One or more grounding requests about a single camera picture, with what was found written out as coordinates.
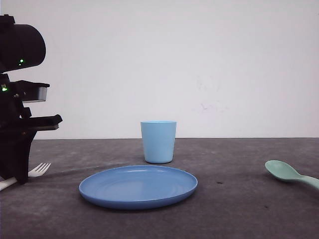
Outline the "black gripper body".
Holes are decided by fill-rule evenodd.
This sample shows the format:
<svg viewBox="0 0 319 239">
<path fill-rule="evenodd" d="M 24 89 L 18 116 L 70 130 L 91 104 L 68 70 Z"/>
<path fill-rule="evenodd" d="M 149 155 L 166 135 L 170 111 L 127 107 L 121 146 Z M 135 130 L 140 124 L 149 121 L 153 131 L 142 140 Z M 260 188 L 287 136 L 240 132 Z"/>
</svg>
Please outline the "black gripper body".
<svg viewBox="0 0 319 239">
<path fill-rule="evenodd" d="M 8 74 L 0 75 L 0 133 L 37 134 L 38 131 L 52 131 L 62 122 L 60 115 L 33 117 L 31 109 L 24 106 L 22 87 L 30 81 L 12 82 Z"/>
</svg>

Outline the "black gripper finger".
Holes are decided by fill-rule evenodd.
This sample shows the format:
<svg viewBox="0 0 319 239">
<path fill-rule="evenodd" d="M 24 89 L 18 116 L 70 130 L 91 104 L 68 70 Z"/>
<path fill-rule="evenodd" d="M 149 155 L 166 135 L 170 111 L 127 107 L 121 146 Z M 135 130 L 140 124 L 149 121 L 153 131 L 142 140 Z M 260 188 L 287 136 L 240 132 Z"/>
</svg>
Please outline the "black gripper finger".
<svg viewBox="0 0 319 239">
<path fill-rule="evenodd" d="M 35 134 L 0 135 L 0 176 L 15 178 L 19 184 L 28 181 L 28 165 L 31 143 Z"/>
</svg>

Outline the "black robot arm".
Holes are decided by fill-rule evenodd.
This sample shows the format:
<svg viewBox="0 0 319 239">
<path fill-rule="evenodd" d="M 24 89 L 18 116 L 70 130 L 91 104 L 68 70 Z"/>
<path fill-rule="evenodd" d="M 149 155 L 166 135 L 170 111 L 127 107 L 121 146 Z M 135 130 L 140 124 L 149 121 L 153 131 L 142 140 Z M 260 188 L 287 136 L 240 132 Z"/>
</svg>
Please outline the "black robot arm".
<svg viewBox="0 0 319 239">
<path fill-rule="evenodd" d="M 28 181 L 31 143 L 38 131 L 56 130 L 60 115 L 33 117 L 24 103 L 44 102 L 46 83 L 11 81 L 9 71 L 40 65 L 46 54 L 40 32 L 31 25 L 16 24 L 8 14 L 0 17 L 0 176 Z"/>
</svg>

